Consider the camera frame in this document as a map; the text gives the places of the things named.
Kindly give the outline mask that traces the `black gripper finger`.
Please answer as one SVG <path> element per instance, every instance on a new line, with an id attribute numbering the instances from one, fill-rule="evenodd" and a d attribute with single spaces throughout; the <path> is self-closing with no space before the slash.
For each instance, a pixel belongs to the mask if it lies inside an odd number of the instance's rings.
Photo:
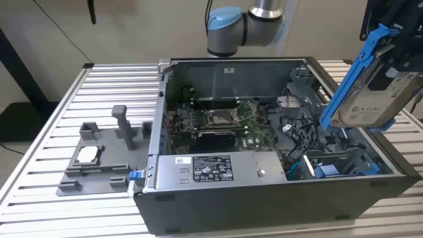
<path id="1" fill-rule="evenodd" d="M 392 65 L 382 65 L 373 75 L 366 88 L 369 91 L 384 91 L 397 75 Z"/>
<path id="2" fill-rule="evenodd" d="M 369 33 L 369 24 L 370 24 L 370 16 L 372 12 L 378 4 L 377 0 L 368 0 L 365 4 L 365 10 L 362 15 L 362 21 L 361 21 L 361 27 L 360 27 L 360 33 L 358 33 L 358 39 L 365 40 L 366 35 Z"/>

